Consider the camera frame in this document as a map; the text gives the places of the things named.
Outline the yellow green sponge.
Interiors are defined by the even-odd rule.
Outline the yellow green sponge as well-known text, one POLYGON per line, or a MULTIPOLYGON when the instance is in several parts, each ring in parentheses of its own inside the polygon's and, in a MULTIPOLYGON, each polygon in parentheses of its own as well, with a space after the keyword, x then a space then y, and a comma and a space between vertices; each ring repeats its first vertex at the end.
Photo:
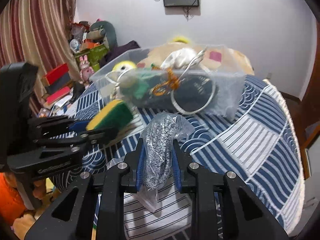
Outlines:
POLYGON ((133 120, 133 114, 123 100, 109 102, 86 126, 87 131, 103 128, 122 130, 133 120))

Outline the steel wool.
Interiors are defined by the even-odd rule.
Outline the steel wool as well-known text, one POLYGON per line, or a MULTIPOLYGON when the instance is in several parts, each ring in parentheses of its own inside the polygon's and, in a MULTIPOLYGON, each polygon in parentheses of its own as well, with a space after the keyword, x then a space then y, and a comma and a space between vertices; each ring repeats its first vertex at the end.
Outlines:
POLYGON ((159 208, 158 192, 170 174, 173 141, 186 138, 194 131, 184 116, 167 112, 156 114, 142 131, 145 157, 137 198, 150 212, 159 208))

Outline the green knitted glove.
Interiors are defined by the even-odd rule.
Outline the green knitted glove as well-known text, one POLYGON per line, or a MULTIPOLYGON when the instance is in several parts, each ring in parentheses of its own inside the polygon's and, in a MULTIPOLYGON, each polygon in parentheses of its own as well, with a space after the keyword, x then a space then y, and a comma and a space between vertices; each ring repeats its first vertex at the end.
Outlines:
POLYGON ((120 91, 128 98, 140 100, 149 94, 152 77, 154 75, 151 67, 128 70, 120 78, 120 91))

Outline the black hat with chains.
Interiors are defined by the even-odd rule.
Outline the black hat with chains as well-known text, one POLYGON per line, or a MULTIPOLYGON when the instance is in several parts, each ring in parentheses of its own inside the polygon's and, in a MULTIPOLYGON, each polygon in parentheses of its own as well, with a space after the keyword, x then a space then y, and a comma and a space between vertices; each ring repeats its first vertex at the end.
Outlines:
MULTIPOLYGON (((211 103, 214 100, 218 86, 214 80, 204 75, 187 75, 180 86, 174 91, 174 100, 184 111, 193 112, 211 103)), ((176 108, 171 99, 170 93, 163 96, 148 95, 137 102, 140 108, 158 108, 166 111, 175 111, 176 108)))

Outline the red box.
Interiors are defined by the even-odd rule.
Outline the red box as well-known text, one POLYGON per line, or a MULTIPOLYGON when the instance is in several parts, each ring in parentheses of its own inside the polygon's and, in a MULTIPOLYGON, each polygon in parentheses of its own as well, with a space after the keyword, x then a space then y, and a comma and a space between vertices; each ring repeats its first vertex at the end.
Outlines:
POLYGON ((42 77, 41 82, 44 86, 50 86, 59 78, 61 78, 64 74, 69 71, 67 63, 57 66, 50 72, 48 72, 45 76, 42 77))

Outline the pink rabbit toy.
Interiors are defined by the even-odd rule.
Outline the pink rabbit toy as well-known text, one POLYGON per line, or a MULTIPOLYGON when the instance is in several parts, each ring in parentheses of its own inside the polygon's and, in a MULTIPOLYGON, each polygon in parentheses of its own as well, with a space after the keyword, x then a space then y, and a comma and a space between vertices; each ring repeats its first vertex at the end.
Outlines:
POLYGON ((84 85, 89 84, 89 78, 95 73, 94 69, 90 66, 87 55, 80 57, 80 77, 84 85))

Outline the blue white patterned tablecloth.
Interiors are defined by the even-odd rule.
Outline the blue white patterned tablecloth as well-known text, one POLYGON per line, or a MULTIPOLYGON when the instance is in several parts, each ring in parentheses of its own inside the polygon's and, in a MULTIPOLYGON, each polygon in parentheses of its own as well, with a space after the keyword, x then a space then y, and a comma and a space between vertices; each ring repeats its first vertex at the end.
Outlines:
MULTIPOLYGON (((181 149, 212 172, 235 172, 291 233, 301 218, 305 185, 293 122, 276 87, 249 75, 234 120, 196 114, 188 121, 195 132, 180 141, 181 149)), ((189 196, 169 178, 159 200, 152 213, 132 194, 124 196, 127 239, 190 238, 189 196)))

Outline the green storage box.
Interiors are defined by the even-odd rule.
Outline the green storage box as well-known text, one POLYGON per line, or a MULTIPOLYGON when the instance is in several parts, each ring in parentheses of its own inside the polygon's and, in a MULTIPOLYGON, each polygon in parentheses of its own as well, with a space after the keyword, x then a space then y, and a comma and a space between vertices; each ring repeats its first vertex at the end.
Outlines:
POLYGON ((104 44, 101 44, 97 47, 91 49, 85 49, 74 55, 75 60, 80 68, 80 57, 87 55, 87 60, 90 63, 90 66, 97 72, 100 69, 100 60, 109 52, 109 49, 105 47, 104 44))

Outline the dark purple clothes pile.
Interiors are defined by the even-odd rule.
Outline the dark purple clothes pile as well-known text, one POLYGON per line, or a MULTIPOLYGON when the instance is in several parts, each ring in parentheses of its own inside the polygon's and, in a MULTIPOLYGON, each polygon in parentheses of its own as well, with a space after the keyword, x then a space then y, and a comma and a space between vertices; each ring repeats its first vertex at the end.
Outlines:
POLYGON ((109 51, 101 58, 99 66, 102 68, 104 65, 114 60, 116 57, 122 55, 126 51, 138 48, 140 48, 140 45, 136 41, 130 41, 125 45, 114 47, 111 51, 109 51))

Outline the orange rubber bands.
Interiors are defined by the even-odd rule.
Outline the orange rubber bands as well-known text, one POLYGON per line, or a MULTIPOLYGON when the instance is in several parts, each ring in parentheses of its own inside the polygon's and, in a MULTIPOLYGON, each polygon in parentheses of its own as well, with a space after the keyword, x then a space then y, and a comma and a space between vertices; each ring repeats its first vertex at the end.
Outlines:
POLYGON ((151 94, 154 96, 163 96, 174 90, 177 90, 180 86, 179 78, 174 74, 173 68, 169 67, 166 69, 167 80, 155 85, 151 89, 151 94))

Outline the striped red gold curtain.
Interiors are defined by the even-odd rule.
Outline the striped red gold curtain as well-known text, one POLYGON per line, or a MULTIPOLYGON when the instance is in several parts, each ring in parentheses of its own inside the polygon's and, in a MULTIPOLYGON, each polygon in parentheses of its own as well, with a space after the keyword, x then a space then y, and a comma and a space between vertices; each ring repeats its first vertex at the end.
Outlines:
POLYGON ((31 110, 43 106, 42 77, 55 67, 67 64, 73 80, 80 79, 69 47, 76 0, 1 0, 1 66, 29 62, 37 66, 31 110))

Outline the grey green plush toy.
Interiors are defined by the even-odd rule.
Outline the grey green plush toy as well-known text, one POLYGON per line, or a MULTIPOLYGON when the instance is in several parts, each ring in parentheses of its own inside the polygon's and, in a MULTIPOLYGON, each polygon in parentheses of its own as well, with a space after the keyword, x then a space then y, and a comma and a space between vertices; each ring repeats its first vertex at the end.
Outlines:
POLYGON ((103 42, 106 48, 113 50, 118 46, 114 26, 107 21, 97 21, 89 27, 87 34, 89 40, 103 42))

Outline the white cloth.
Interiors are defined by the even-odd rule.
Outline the white cloth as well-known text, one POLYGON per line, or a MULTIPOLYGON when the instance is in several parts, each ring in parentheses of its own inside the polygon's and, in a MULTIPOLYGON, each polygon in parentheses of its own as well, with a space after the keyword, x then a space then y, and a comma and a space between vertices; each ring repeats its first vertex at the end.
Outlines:
POLYGON ((197 57, 197 53, 192 48, 182 48, 173 51, 161 64, 160 69, 174 68, 185 69, 189 63, 197 57))

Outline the clear plastic storage box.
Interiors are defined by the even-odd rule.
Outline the clear plastic storage box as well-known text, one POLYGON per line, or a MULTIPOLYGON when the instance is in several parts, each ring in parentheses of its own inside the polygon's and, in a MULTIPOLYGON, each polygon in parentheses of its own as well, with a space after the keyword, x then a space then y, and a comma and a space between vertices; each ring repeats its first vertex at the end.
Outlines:
POLYGON ((105 102, 233 119, 247 71, 226 46, 167 43, 119 55, 90 80, 105 102))

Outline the yellow fluffy chair back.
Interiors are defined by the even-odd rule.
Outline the yellow fluffy chair back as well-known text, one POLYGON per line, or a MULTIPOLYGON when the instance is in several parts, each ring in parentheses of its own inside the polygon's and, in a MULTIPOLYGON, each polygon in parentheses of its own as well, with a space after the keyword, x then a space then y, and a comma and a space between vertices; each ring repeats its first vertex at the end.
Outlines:
POLYGON ((189 44, 190 40, 189 40, 189 38, 184 37, 184 36, 176 36, 176 37, 172 38, 170 42, 189 44))

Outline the beige fleece blanket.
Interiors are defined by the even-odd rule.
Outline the beige fleece blanket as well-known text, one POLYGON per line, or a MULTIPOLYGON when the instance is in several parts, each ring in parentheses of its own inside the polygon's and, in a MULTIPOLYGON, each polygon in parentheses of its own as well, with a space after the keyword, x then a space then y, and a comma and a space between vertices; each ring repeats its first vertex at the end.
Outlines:
MULTIPOLYGON (((190 48, 195 56, 204 45, 191 45, 182 42, 167 43, 159 47, 152 48, 147 57, 137 63, 138 68, 159 67, 163 61, 174 51, 190 48)), ((226 46, 208 46, 201 63, 209 70, 221 70, 225 72, 243 72, 248 75, 254 75, 254 70, 249 59, 241 52, 227 48, 226 46)))

